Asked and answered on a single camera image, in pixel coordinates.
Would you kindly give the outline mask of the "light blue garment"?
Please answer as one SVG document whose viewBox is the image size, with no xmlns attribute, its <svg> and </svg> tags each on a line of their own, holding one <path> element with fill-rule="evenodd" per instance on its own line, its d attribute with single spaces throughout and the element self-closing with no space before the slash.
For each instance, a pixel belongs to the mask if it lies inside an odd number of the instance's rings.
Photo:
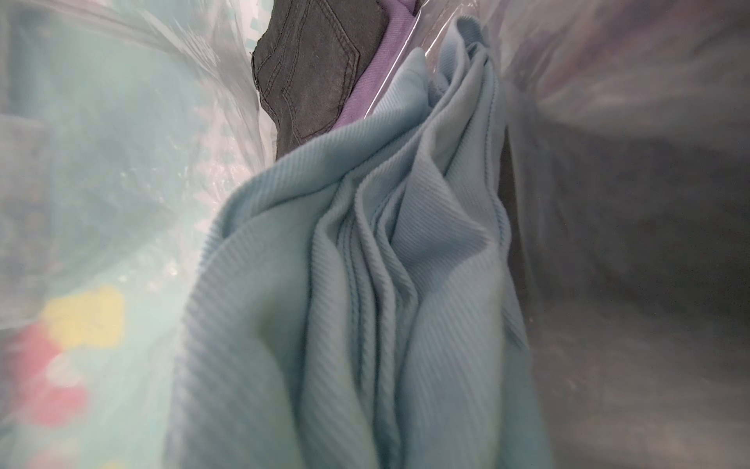
<svg viewBox="0 0 750 469">
<path fill-rule="evenodd" d="M 551 468 L 480 25 L 239 188 L 183 315 L 167 468 Z"/>
</svg>

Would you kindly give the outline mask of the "dark grey denim trousers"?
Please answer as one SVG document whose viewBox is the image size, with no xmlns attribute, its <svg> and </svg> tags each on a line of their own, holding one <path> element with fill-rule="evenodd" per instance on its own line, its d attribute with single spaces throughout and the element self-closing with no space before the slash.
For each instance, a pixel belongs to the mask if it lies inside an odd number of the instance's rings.
<svg viewBox="0 0 750 469">
<path fill-rule="evenodd" d="M 252 56 L 260 103 L 282 158 L 339 119 L 389 18 L 372 0 L 277 0 Z"/>
</svg>

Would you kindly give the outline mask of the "clear plastic vacuum bag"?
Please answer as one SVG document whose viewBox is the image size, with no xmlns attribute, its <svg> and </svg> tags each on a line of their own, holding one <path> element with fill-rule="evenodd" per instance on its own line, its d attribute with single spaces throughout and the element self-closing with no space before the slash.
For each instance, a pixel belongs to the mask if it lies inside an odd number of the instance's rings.
<svg viewBox="0 0 750 469">
<path fill-rule="evenodd" d="M 551 468 L 747 467 L 748 3 L 416 2 L 356 122 L 477 20 Z M 284 158 L 252 70 L 274 3 L 2 3 L 3 467 L 167 468 L 213 223 Z"/>
</svg>

